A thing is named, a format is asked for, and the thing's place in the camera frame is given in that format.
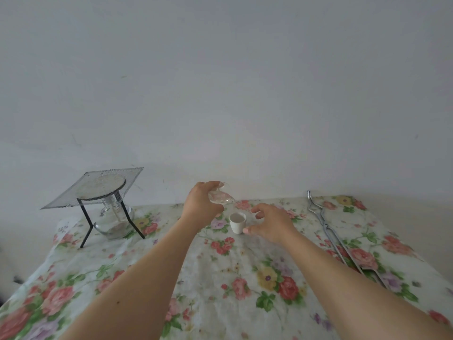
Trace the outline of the person's right forearm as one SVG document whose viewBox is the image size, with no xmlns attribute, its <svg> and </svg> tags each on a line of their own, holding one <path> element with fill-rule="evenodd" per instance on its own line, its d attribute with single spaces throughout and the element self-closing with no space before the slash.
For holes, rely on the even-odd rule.
<svg viewBox="0 0 453 340">
<path fill-rule="evenodd" d="M 281 244 L 343 340 L 453 340 L 453 330 L 338 262 L 302 234 Z"/>
</svg>

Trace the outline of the clear glass alcohol lamp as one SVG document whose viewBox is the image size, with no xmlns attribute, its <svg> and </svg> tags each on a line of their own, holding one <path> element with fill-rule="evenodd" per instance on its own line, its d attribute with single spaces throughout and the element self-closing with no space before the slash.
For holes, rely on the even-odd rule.
<svg viewBox="0 0 453 340">
<path fill-rule="evenodd" d="M 93 226 L 108 240 L 124 238 L 134 229 L 128 221 L 122 204 L 116 200 L 114 195 L 107 196 L 102 201 L 103 208 L 95 215 Z"/>
</svg>

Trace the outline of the silver metal crucible tongs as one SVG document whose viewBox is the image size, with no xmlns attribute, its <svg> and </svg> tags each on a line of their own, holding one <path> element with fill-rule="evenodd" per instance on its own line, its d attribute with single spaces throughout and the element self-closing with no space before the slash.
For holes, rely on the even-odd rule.
<svg viewBox="0 0 453 340">
<path fill-rule="evenodd" d="M 377 278 L 378 283 L 381 284 L 387 290 L 389 290 L 388 285 L 384 282 L 381 274 L 376 269 L 372 268 L 362 269 L 360 264 L 356 262 L 348 248 L 343 243 L 343 240 L 338 236 L 337 232 L 330 226 L 330 224 L 326 220 L 324 207 L 314 201 L 312 192 L 310 190 L 307 191 L 307 195 L 309 199 L 308 211 L 312 212 L 317 217 L 318 221 L 320 222 L 324 230 L 324 233 L 326 234 L 328 240 L 331 241 L 331 244 L 333 245 L 334 250 L 337 253 L 337 256 L 340 258 L 343 264 L 347 265 L 346 259 L 349 258 L 354 268 L 357 269 L 360 274 L 365 275 L 365 272 L 371 272 Z"/>
</svg>

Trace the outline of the small clear glass beaker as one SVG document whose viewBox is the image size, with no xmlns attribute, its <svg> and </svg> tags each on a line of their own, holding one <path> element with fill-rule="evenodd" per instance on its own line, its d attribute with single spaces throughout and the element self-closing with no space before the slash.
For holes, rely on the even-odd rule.
<svg viewBox="0 0 453 340">
<path fill-rule="evenodd" d="M 232 195 L 232 189 L 226 182 L 220 182 L 218 187 L 208 192 L 209 200 L 215 204 L 234 204 L 235 198 Z"/>
</svg>

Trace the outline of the small white ceramic crucible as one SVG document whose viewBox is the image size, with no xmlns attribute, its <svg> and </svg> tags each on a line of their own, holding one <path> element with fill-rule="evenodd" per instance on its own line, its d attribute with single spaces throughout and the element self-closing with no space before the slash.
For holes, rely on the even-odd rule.
<svg viewBox="0 0 453 340">
<path fill-rule="evenodd" d="M 242 212 L 234 212 L 230 215 L 229 220 L 232 231 L 237 235 L 242 234 L 247 223 L 246 215 Z"/>
</svg>

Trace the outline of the person's right hand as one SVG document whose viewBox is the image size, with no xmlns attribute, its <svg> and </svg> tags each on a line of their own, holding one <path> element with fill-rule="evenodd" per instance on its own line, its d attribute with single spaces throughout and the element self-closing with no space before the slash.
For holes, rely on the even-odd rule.
<svg viewBox="0 0 453 340">
<path fill-rule="evenodd" d="M 299 240 L 302 235 L 294 227 L 286 211 L 269 204 L 260 203 L 251 209 L 257 220 L 262 219 L 263 231 L 260 237 L 282 247 Z"/>
</svg>

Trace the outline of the floral print tablecloth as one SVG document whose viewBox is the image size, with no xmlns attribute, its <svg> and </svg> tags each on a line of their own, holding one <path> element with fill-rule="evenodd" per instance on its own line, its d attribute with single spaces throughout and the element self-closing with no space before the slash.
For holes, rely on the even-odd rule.
<svg viewBox="0 0 453 340">
<path fill-rule="evenodd" d="M 362 269 L 376 269 L 389 290 L 453 329 L 453 284 L 352 196 L 315 197 Z M 196 236 L 175 285 L 162 339 L 338 340 L 331 321 L 286 251 L 262 238 L 236 235 L 229 217 L 252 206 L 225 207 Z M 53 247 L 24 286 L 0 307 L 0 340 L 56 340 L 87 305 L 167 233 L 181 204 L 135 208 L 132 231 L 108 240 L 88 223 L 58 225 Z"/>
</svg>

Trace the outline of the person's left forearm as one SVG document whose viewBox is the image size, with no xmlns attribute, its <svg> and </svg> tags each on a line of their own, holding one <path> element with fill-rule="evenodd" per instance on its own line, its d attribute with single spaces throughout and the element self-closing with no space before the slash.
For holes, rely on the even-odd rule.
<svg viewBox="0 0 453 340">
<path fill-rule="evenodd" d="M 182 216 L 87 306 L 59 340 L 158 340 L 188 249 L 211 221 Z"/>
</svg>

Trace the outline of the person's left hand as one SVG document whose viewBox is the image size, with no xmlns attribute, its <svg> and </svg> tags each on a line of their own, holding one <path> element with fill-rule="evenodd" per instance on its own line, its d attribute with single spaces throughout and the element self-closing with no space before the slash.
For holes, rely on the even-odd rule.
<svg viewBox="0 0 453 340">
<path fill-rule="evenodd" d="M 190 224 L 191 227 L 197 231 L 210 225 L 213 220 L 205 218 L 202 206 L 202 183 L 203 182 L 197 182 L 190 190 L 190 193 L 185 200 L 182 216 L 180 218 L 182 223 Z"/>
</svg>

